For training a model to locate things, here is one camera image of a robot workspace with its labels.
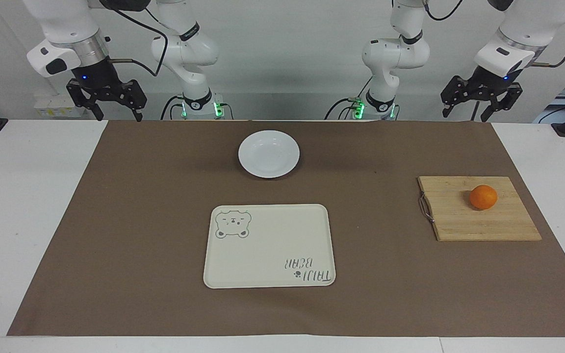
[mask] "orange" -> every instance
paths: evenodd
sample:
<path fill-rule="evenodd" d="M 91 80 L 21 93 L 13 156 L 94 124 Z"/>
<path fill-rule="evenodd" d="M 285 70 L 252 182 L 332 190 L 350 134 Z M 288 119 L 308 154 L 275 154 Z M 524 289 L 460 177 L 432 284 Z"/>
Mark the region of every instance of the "orange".
<path fill-rule="evenodd" d="M 489 185 L 479 185 L 470 192 L 470 203 L 479 210 L 487 210 L 498 201 L 496 190 Z"/>

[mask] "bear drawing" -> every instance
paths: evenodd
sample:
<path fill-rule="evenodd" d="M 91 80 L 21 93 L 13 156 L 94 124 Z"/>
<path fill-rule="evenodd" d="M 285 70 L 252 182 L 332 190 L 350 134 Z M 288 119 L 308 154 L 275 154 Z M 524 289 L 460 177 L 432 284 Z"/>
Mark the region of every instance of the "bear drawing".
<path fill-rule="evenodd" d="M 221 212 L 215 216 L 215 222 L 217 223 L 215 236 L 219 239 L 224 239 L 226 235 L 237 235 L 240 238 L 245 238 L 250 234 L 247 226 L 251 220 L 252 217 L 247 212 Z"/>

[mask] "metal handle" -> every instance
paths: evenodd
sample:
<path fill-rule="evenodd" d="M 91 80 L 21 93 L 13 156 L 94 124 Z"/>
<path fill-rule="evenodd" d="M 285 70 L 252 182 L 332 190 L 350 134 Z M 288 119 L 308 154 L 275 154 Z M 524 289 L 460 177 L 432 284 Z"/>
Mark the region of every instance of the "metal handle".
<path fill-rule="evenodd" d="M 418 199 L 418 203 L 420 204 L 420 209 L 422 213 L 426 216 L 426 219 L 429 220 L 430 223 L 435 223 L 435 219 L 433 219 L 431 215 L 431 211 L 429 209 L 428 204 L 426 204 L 426 199 L 424 198 L 424 192 L 420 195 L 420 199 Z"/>

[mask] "green led light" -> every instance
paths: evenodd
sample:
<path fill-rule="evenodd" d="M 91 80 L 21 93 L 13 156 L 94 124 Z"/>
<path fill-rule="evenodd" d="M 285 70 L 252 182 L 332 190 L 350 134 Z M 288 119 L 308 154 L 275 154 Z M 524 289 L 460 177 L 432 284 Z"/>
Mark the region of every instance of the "green led light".
<path fill-rule="evenodd" d="M 220 109 L 219 104 L 217 102 L 213 102 L 213 105 L 215 106 L 215 115 L 219 118 L 224 114 L 224 110 Z"/>
<path fill-rule="evenodd" d="M 358 102 L 359 106 L 357 107 L 357 109 L 355 110 L 354 113 L 354 117 L 355 119 L 361 119 L 363 118 L 363 111 L 365 110 L 365 104 L 363 102 Z"/>

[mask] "brown paper mat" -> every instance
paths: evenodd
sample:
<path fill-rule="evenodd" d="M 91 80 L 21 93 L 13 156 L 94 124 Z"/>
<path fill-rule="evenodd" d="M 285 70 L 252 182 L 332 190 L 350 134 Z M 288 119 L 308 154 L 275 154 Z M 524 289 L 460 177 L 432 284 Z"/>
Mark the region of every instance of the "brown paper mat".
<path fill-rule="evenodd" d="M 241 168 L 262 129 L 290 174 Z M 439 243 L 419 175 L 511 177 L 542 241 Z M 332 286 L 204 286 L 211 210 L 260 203 L 326 206 Z M 491 125 L 110 121 L 8 334 L 276 333 L 565 336 L 565 254 Z"/>

